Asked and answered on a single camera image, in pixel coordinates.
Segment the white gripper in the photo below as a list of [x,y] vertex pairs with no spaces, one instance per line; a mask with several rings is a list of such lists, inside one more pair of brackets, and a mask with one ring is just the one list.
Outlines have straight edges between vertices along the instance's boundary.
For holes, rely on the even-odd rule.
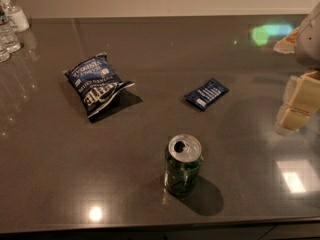
[[[320,70],[320,2],[301,22],[279,40],[273,50],[294,54],[297,61],[309,69]],[[320,72],[291,75],[279,108],[275,132],[282,136],[299,131],[320,108]]]

